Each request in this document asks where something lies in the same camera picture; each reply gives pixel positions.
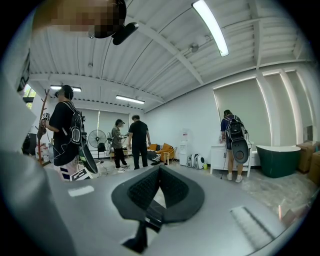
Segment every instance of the floor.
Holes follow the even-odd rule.
[[[131,172],[134,170],[134,160],[132,156],[126,158],[130,167],[126,170]],[[104,159],[104,163],[98,164],[98,169],[101,175],[121,175],[115,170],[115,162],[112,159]],[[45,168],[52,168],[52,164],[47,165]],[[168,166],[172,169],[179,169],[188,171],[190,170],[186,166],[176,164],[170,164]],[[199,170],[200,175],[210,175],[210,170]],[[217,178],[227,179],[227,171],[213,170],[213,174]],[[278,215],[278,208],[281,205],[282,215],[285,215],[289,209],[297,209],[300,206],[306,204],[311,196],[316,192],[317,186],[308,179],[306,174],[295,172],[294,174],[281,178],[269,178],[262,174],[259,169],[251,169],[250,176],[247,177],[247,173],[243,172],[243,180],[241,183],[235,183],[237,173],[233,173],[233,181],[230,181],[234,186],[239,186],[246,191],[252,197],[269,207],[276,215]],[[164,195],[159,189],[155,195],[156,200],[160,205],[166,207]]]

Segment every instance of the ceiling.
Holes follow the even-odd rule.
[[[308,58],[302,33],[274,2],[206,0],[228,46],[229,55],[221,57],[192,2],[127,0],[126,23],[135,21],[139,29],[118,46],[111,38],[40,31],[31,43],[31,87],[69,84],[81,87],[78,101],[147,112],[230,74]],[[116,95],[145,104],[128,105]]]

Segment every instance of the standing fan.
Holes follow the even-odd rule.
[[[90,132],[89,137],[89,144],[98,149],[98,160],[100,160],[99,152],[106,151],[105,143],[107,142],[107,136],[102,130],[93,130]]]

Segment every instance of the white sneaker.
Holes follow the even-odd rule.
[[[241,175],[237,175],[235,182],[236,182],[236,183],[240,183],[240,182],[242,181],[242,179],[243,179],[243,178],[242,178]]]
[[[122,167],[120,167],[120,168],[115,168],[115,170],[116,170],[119,174],[125,172],[125,169],[123,169]]]
[[[228,181],[232,181],[232,172],[228,173],[226,175],[226,178],[228,179]]]

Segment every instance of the green bathtub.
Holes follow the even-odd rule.
[[[297,146],[256,146],[262,172],[270,178],[291,175],[298,167],[300,147]]]

